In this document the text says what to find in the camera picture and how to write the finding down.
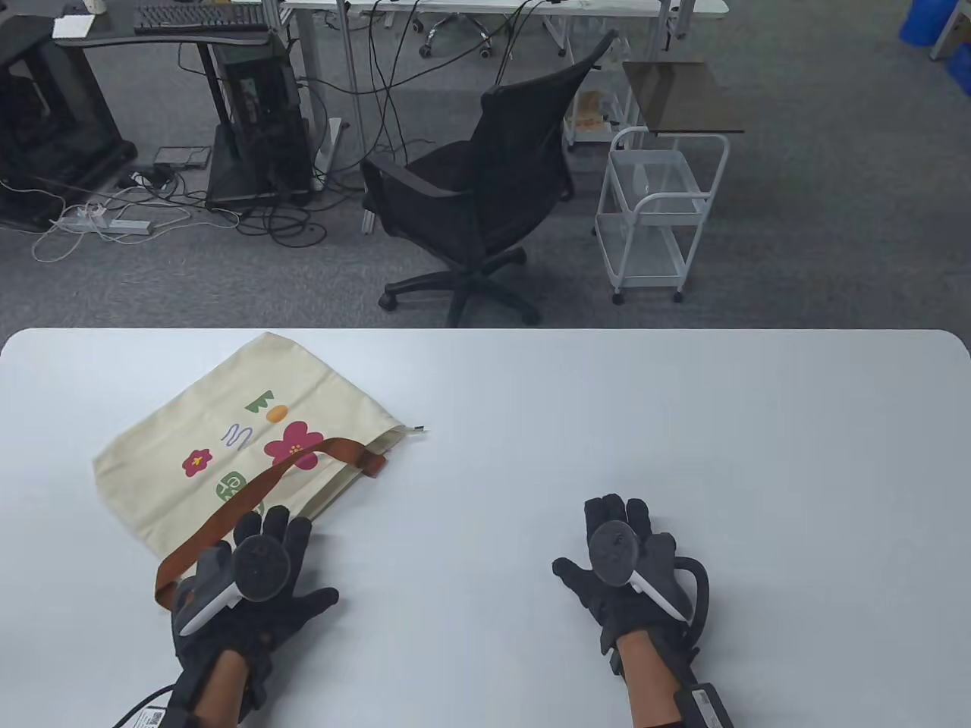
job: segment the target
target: black glove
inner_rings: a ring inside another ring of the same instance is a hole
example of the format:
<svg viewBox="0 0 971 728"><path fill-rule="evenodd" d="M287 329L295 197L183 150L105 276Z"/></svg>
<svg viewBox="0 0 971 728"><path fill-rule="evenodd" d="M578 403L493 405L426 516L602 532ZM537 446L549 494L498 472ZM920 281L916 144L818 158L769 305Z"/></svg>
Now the black glove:
<svg viewBox="0 0 971 728"><path fill-rule="evenodd" d="M270 653L296 634L310 619L337 603L337 589L324 588L302 597L293 596L293 587L303 565L304 553L310 540L311 523L307 518L290 520L289 511L274 506L266 518L247 513L233 530L238 546L249 536L260 533L281 542L289 558L289 577L280 592L265 602L243 600L234 608L223 609L207 624L188 637L181 637L175 629L176 616L189 600L195 584L201 584L212 574L207 570L224 563L231 549L220 542L205 558L200 558L196 576L184 579L176 590L172 609L173 639L176 656L183 666L183 674L176 683L173 701L178 707L191 711L201 697L209 674L218 657L227 650L242 655L250 676L244 694L240 720L250 709L258 709L266 700L263 682L273 669Z"/></svg>
<svg viewBox="0 0 971 728"><path fill-rule="evenodd" d="M589 543L594 531L610 520L626 522L643 542L645 558L652 560L654 568L670 569L670 580L674 581L675 542L670 534L653 534L648 506L638 498L624 503L619 495L610 494L603 498L593 498L584 504L586 515L586 540ZM580 598L603 630L600 635L600 651L607 654L617 648L617 640L626 634L645 630L651 635L652 642L661 653L662 659L672 669L676 677L681 668L686 667L693 654L686 643L688 625L670 616L651 597L638 594L629 584L609 586L593 571L581 569L567 558L558 558L552 563L552 572ZM614 672L621 670L619 659L611 659Z"/></svg>

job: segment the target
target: power strip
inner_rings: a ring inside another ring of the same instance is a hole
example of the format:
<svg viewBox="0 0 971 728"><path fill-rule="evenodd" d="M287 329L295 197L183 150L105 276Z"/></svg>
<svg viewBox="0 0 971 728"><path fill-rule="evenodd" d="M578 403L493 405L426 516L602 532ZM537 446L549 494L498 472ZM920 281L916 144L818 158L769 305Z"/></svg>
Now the power strip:
<svg viewBox="0 0 971 728"><path fill-rule="evenodd" d="M106 233L108 235L151 235L152 223L149 220L106 220L104 208L89 213L62 218L57 227L69 233Z"/></svg>

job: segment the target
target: computer tower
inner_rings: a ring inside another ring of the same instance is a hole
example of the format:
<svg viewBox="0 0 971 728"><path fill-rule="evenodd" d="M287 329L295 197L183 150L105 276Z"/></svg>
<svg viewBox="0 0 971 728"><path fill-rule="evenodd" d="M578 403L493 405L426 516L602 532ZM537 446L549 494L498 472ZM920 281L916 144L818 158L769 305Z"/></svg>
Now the computer tower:
<svg viewBox="0 0 971 728"><path fill-rule="evenodd" d="M271 35L265 46L214 46L213 53L232 121L214 149L210 207L305 203L314 151L283 42Z"/></svg>

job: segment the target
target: chair armrest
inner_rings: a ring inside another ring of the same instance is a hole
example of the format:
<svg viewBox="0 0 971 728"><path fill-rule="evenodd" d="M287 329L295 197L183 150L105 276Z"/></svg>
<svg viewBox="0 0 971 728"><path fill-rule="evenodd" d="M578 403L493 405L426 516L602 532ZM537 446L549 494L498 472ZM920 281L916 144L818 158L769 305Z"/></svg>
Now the chair armrest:
<svg viewBox="0 0 971 728"><path fill-rule="evenodd" d="M386 157L369 156L362 164L372 164L377 167L382 173L388 175L389 177L401 182L406 187L409 187L413 191L425 197L435 197L435 198L448 198L448 197L462 197L463 195L470 194L469 190L455 191L451 189L442 189L441 187L436 187L431 182L423 180L421 177L416 175L414 172L409 172L404 167L401 167L390 159Z"/></svg>

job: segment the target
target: office chair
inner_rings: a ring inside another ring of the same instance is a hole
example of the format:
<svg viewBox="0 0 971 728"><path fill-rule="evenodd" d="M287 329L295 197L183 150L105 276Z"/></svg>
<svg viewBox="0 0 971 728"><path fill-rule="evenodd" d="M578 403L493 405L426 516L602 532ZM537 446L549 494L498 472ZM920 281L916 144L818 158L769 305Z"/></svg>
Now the office chair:
<svg viewBox="0 0 971 728"><path fill-rule="evenodd" d="M377 156L361 162L365 209L381 219L388 235L412 241L449 267L389 283L379 306L394 311L402 293L454 291L448 326L457 326L469 295L482 293L519 311L527 325L539 323L531 304L489 276L510 263L525 263L525 250L513 246L558 201L573 197L563 116L615 37L612 30L570 68L488 90L467 142L435 149L407 167Z"/></svg>
<svg viewBox="0 0 971 728"><path fill-rule="evenodd" d="M425 36L424 44L422 44L421 48L419 48L419 55L422 58L427 58L429 55L431 55L431 47L435 42L435 36L438 35L438 31L442 26L448 25L452 22L461 22L463 20L475 27L476 31L479 33L479 37L483 39L483 46L479 49L479 55L482 58L492 58L492 32L486 28L482 21L477 17L467 16L464 13L449 13L432 25L431 30L428 31L428 35ZM412 20L412 30L414 30L416 33L424 32L424 23L421 22L421 20L417 17ZM506 42L512 43L512 25L506 25L506 35Z"/></svg>

